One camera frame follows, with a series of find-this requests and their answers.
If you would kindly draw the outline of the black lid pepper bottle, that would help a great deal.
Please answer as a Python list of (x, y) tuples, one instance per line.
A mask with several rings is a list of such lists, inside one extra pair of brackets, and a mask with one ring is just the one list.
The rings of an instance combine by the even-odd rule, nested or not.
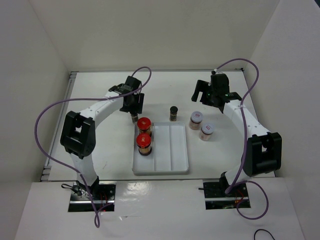
[(178, 108), (176, 106), (171, 106), (169, 109), (169, 120), (175, 122), (177, 120)]
[(131, 121), (133, 124), (136, 124), (139, 120), (139, 114), (138, 113), (131, 113)]

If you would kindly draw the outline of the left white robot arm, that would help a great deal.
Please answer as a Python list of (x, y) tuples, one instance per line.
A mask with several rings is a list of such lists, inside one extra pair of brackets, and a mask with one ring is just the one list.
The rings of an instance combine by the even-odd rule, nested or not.
[(125, 83), (111, 87), (103, 100), (79, 112), (69, 111), (64, 119), (60, 144), (70, 155), (77, 170), (76, 183), (88, 200), (98, 197), (101, 187), (94, 169), (92, 152), (96, 146), (96, 128), (115, 111), (142, 113), (142, 82), (128, 76)]

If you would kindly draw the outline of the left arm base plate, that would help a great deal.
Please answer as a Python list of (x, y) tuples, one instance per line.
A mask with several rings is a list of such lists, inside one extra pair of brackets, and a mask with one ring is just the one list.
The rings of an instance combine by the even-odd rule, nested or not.
[[(93, 212), (93, 206), (89, 194), (76, 183), (72, 185), (62, 183), (63, 189), (71, 191), (68, 212)], [(115, 210), (115, 184), (101, 184), (99, 191), (92, 196), (93, 203), (99, 212), (113, 212)]]

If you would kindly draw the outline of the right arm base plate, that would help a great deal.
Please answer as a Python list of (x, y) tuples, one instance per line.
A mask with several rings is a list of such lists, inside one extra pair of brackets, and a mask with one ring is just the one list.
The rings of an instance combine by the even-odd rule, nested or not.
[(245, 183), (235, 186), (230, 193), (225, 194), (218, 181), (204, 181), (198, 188), (204, 195), (206, 210), (227, 210), (251, 208), (249, 193)]

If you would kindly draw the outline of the red lid sauce jar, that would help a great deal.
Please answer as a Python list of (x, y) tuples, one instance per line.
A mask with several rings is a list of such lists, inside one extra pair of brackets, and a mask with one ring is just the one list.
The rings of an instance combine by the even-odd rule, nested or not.
[(152, 139), (147, 133), (140, 133), (136, 137), (136, 145), (138, 147), (138, 151), (143, 156), (148, 156), (151, 153), (151, 143)]
[(136, 125), (140, 134), (152, 136), (152, 122), (148, 117), (139, 118)]

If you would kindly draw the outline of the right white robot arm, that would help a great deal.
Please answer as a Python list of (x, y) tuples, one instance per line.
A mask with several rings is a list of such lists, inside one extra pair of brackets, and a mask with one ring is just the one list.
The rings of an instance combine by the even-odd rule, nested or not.
[(239, 166), (223, 172), (219, 178), (219, 191), (231, 196), (237, 185), (260, 174), (274, 172), (282, 164), (282, 137), (265, 128), (244, 104), (237, 92), (230, 92), (226, 74), (211, 73), (210, 81), (198, 80), (191, 97), (193, 102), (215, 107), (228, 117), (244, 138)]

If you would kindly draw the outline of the white lid spice jar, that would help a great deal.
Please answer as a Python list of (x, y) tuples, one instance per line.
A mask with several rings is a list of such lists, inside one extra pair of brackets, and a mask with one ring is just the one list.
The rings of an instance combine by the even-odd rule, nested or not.
[(204, 119), (203, 114), (200, 111), (194, 111), (189, 120), (189, 127), (192, 130), (199, 130)]
[(213, 123), (211, 122), (204, 123), (200, 129), (199, 138), (202, 141), (208, 141), (213, 135), (214, 130), (215, 130), (215, 126)]

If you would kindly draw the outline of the white divided tray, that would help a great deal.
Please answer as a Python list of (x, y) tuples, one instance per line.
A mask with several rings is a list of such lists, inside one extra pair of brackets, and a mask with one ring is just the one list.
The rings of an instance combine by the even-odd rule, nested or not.
[(134, 129), (132, 171), (136, 176), (184, 175), (189, 171), (186, 127), (182, 121), (151, 124), (151, 152), (139, 153)]

